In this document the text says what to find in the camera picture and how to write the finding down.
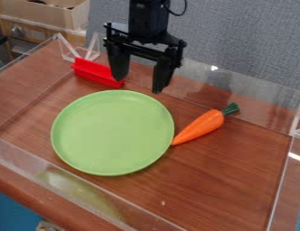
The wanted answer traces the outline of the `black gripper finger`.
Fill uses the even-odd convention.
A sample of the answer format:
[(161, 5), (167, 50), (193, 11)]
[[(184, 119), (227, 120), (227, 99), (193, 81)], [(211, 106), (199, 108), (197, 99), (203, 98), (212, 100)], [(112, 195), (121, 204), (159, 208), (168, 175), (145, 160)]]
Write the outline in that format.
[(159, 94), (164, 88), (169, 85), (171, 78), (175, 72), (173, 59), (176, 57), (176, 49), (167, 48), (164, 55), (159, 58), (155, 67), (153, 76), (153, 93)]
[(119, 45), (111, 45), (107, 50), (113, 77), (121, 81), (129, 74), (132, 55)]

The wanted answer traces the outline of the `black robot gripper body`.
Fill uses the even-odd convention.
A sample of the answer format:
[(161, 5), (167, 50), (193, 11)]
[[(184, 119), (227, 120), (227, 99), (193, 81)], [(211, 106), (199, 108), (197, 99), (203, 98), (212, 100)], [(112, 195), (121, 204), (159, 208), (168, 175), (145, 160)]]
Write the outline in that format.
[(187, 42), (169, 33), (169, 16), (184, 16), (171, 9), (171, 0), (131, 0), (129, 22), (107, 22), (105, 46), (119, 45), (131, 55), (157, 62), (167, 48), (176, 49), (173, 67), (181, 66)]

